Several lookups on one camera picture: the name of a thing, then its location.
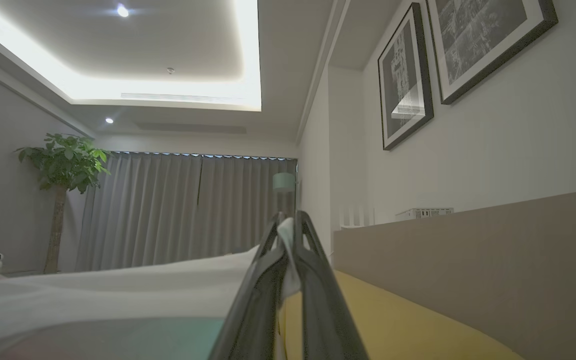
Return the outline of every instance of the curtain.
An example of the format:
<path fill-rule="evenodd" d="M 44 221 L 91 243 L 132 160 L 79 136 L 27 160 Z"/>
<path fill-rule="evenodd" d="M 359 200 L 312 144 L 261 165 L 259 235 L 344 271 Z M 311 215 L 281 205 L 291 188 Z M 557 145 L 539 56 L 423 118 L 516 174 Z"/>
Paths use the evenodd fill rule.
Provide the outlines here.
<path fill-rule="evenodd" d="M 100 189 L 87 192 L 76 271 L 121 269 L 252 248 L 276 212 L 295 212 L 294 193 L 272 177 L 297 160 L 115 153 Z"/>

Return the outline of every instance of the picture frame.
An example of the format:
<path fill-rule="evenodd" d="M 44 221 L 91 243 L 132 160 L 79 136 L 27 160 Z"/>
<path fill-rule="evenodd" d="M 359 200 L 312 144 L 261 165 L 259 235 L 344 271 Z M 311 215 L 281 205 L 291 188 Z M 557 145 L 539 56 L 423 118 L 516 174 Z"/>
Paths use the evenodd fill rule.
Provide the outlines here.
<path fill-rule="evenodd" d="M 388 151 L 434 116 L 421 5 L 413 2 L 377 59 L 381 140 Z"/>
<path fill-rule="evenodd" d="M 553 0 L 426 0 L 426 7 L 444 105 L 558 23 Z"/>

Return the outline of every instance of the light blue lampshade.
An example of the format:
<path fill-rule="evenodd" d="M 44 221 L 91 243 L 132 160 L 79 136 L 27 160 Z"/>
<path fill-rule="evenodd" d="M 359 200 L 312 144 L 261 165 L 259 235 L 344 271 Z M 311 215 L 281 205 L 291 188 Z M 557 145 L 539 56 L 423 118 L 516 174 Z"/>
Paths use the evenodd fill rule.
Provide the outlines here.
<path fill-rule="evenodd" d="M 275 173 L 272 176 L 272 189 L 278 193 L 295 191 L 295 175 L 288 172 Z"/>

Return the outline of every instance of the potted tree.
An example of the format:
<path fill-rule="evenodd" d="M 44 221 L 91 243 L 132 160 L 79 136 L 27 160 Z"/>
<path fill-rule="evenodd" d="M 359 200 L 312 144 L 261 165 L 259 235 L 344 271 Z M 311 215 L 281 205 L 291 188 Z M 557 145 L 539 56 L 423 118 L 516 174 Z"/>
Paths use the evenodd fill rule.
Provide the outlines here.
<path fill-rule="evenodd" d="M 19 162 L 28 159 L 39 170 L 40 189 L 55 188 L 50 242 L 43 267 L 44 274 L 53 274 L 57 272 L 66 191 L 78 189 L 84 194 L 88 187 L 100 187 L 98 175 L 101 172 L 110 174 L 102 166 L 110 152 L 94 148 L 88 137 L 46 134 L 44 141 L 45 147 L 22 147 L 15 152 L 19 152 Z"/>

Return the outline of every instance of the yellow cushion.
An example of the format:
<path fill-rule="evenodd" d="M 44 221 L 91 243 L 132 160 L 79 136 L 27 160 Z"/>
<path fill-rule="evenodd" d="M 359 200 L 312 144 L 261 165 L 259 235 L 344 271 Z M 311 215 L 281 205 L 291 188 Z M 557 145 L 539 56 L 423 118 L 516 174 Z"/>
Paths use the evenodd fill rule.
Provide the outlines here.
<path fill-rule="evenodd" d="M 371 360 L 522 360 L 484 333 L 384 289 L 335 271 Z M 279 333 L 287 360 L 302 358 L 302 294 L 286 300 Z"/>

